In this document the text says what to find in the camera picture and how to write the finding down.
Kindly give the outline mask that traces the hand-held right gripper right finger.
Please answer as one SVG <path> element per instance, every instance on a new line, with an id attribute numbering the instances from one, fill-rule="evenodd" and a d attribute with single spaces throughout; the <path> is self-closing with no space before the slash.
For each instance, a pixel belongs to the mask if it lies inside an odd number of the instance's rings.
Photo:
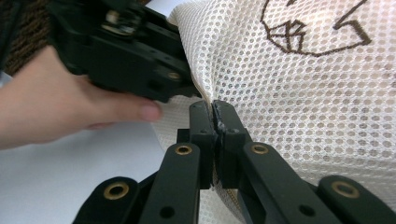
<path id="1" fill-rule="evenodd" d="M 218 179 L 225 189 L 237 189 L 242 174 L 239 155 L 251 138 L 231 104 L 217 100 L 212 106 L 218 135 L 215 149 Z"/>

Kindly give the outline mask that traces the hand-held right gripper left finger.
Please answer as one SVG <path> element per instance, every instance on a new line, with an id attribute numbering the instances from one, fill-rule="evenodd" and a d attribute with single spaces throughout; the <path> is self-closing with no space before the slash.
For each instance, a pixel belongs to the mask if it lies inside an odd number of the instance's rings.
<path id="1" fill-rule="evenodd" d="M 200 188 L 210 189 L 213 184 L 213 161 L 216 134 L 205 101 L 189 107 L 190 127 L 177 130 L 178 143 L 192 143 L 200 148 Z"/>

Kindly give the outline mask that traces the white mesh laundry bag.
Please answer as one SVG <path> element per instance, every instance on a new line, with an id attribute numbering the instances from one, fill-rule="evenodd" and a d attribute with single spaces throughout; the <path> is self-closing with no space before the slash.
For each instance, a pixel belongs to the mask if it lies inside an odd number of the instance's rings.
<path id="1" fill-rule="evenodd" d="M 251 140 L 220 223 L 396 224 L 396 0 L 149 0 Z"/>

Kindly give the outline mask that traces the brown wicker basket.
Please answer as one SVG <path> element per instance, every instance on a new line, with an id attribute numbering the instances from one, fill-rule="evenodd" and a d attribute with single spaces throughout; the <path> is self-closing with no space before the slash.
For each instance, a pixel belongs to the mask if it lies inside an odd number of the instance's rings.
<path id="1" fill-rule="evenodd" d="M 5 72 L 14 76 L 35 54 L 48 45 L 50 30 L 49 13 L 46 6 L 50 0 L 27 0 L 18 16 L 18 30 L 5 63 Z"/>

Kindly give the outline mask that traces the white table mat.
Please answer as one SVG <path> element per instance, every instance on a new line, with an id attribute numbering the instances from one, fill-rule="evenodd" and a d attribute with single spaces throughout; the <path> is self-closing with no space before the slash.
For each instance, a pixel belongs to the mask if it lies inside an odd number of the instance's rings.
<path id="1" fill-rule="evenodd" d="M 162 153 L 148 121 L 123 121 L 0 150 L 0 224 L 68 224 L 93 187 L 154 168 Z"/>

